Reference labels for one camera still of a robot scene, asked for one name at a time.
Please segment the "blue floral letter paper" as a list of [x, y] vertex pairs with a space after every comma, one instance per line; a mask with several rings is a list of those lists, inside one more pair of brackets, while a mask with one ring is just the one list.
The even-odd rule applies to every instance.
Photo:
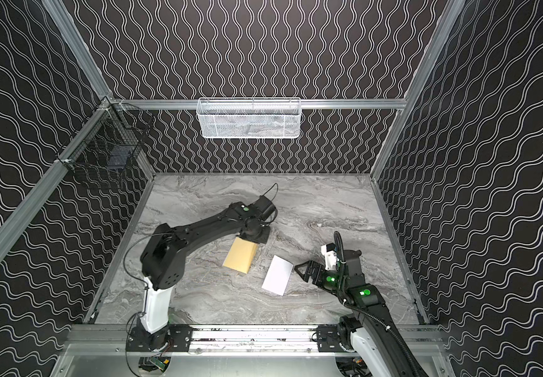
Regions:
[[262, 284], [266, 292], [283, 296], [290, 280], [294, 265], [275, 255], [271, 260], [267, 275]]

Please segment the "tan kraft envelope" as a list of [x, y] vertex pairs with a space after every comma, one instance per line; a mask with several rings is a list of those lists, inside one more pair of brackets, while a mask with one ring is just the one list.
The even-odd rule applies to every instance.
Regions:
[[236, 237], [227, 253], [223, 267], [239, 273], [248, 273], [258, 247], [257, 243]]

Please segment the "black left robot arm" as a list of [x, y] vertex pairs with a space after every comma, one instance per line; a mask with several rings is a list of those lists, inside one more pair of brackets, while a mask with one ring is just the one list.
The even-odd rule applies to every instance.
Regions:
[[154, 334], [168, 326], [172, 290], [183, 278], [186, 259], [192, 252], [230, 235], [255, 244], [266, 243], [277, 213], [270, 199], [259, 196], [252, 204], [232, 203], [218, 214], [188, 225], [158, 226], [140, 256], [147, 286], [141, 327]]

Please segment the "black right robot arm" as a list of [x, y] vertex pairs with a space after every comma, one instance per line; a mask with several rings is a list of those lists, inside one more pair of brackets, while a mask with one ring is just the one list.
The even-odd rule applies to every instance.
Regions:
[[401, 336], [381, 292], [366, 281], [360, 250], [326, 251], [335, 268], [308, 261], [294, 267], [307, 283], [335, 296], [343, 307], [352, 311], [337, 325], [340, 348], [356, 353], [352, 361], [353, 376], [427, 376]]

